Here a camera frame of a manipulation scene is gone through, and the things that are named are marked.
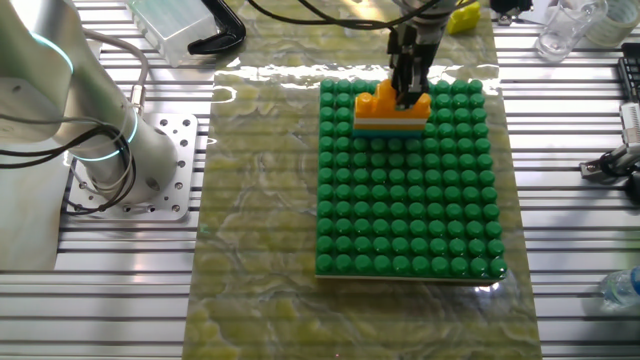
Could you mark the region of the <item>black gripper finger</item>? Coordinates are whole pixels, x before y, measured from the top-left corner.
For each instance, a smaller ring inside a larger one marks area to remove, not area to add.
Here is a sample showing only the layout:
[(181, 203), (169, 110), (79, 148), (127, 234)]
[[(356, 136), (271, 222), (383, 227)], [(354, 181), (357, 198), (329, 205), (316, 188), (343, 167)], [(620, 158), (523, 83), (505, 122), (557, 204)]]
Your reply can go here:
[(396, 90), (396, 104), (404, 105), (409, 89), (409, 55), (406, 53), (392, 55), (390, 67), (392, 87)]
[(423, 94), (429, 92), (428, 72), (428, 59), (421, 55), (411, 54), (407, 86), (408, 107), (413, 107)]

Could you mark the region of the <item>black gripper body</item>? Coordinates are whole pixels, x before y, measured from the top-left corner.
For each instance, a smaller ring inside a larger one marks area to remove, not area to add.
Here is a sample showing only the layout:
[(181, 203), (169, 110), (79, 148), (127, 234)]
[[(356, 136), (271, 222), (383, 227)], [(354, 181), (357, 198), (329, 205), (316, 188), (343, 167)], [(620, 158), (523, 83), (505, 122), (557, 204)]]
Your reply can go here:
[(444, 34), (443, 26), (403, 23), (394, 27), (389, 35), (387, 53), (400, 54), (412, 50), (414, 56), (434, 56)]

